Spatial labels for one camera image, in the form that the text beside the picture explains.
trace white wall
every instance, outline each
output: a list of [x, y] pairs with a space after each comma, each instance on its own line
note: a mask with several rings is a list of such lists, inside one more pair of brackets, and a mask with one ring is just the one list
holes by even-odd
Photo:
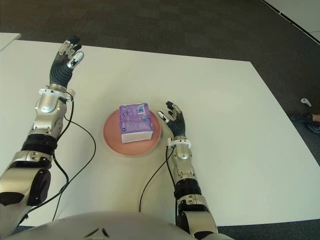
[[320, 0], [265, 1], [320, 40]]

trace robot forearm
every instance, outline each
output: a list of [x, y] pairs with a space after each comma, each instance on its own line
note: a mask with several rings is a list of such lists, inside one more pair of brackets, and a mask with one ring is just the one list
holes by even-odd
[[217, 233], [206, 199], [202, 196], [195, 170], [192, 166], [191, 143], [185, 136], [169, 138], [168, 146], [173, 148], [174, 196], [178, 204], [177, 226], [197, 239]]

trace white fingertip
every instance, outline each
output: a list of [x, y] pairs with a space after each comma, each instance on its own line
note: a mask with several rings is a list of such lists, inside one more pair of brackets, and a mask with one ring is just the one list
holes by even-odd
[[67, 66], [70, 69], [74, 69], [84, 59], [85, 54], [82, 51], [78, 51], [73, 55], [72, 59], [67, 62]]
[[157, 111], [156, 113], [159, 118], [165, 121], [166, 124], [170, 121], [170, 119], [162, 111]]

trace white table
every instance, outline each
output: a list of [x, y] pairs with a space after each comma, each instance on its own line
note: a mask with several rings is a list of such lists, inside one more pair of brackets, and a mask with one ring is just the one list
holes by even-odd
[[[27, 136], [38, 89], [48, 84], [59, 47], [16, 40], [0, 55], [0, 172]], [[165, 111], [167, 100], [183, 110], [193, 166], [218, 226], [320, 218], [320, 168], [250, 62], [92, 46], [83, 52], [69, 83], [76, 91], [73, 119], [93, 134], [97, 152], [64, 193], [59, 218], [138, 210], [143, 187], [165, 159], [170, 131], [162, 124], [161, 139], [151, 152], [124, 157], [107, 148], [102, 127], [119, 105], [147, 102], [152, 111]], [[12, 67], [17, 56], [23, 64]], [[71, 125], [56, 156], [73, 176], [92, 152], [90, 137]], [[55, 165], [50, 171], [52, 196], [65, 180]], [[23, 225], [50, 221], [56, 203], [34, 211]], [[142, 211], [174, 222], [166, 168], [150, 183]]]
[[20, 33], [0, 32], [0, 52], [12, 43], [12, 41], [17, 40], [20, 37]]

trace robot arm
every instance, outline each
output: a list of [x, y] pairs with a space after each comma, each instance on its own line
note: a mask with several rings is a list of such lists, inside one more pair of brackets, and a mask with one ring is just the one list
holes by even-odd
[[196, 239], [231, 239], [218, 234], [216, 222], [198, 184], [195, 169], [192, 166], [191, 142], [186, 138], [185, 120], [182, 111], [172, 102], [166, 103], [171, 120], [163, 112], [158, 116], [165, 121], [173, 133], [167, 146], [173, 148], [171, 159], [174, 165], [174, 197], [177, 200], [178, 215], [176, 225]]
[[73, 69], [83, 59], [76, 36], [59, 49], [50, 70], [50, 84], [40, 89], [35, 105], [36, 118], [30, 132], [0, 177], [0, 239], [10, 235], [25, 214], [47, 198], [52, 154], [63, 128], [66, 102], [73, 100], [68, 90]]

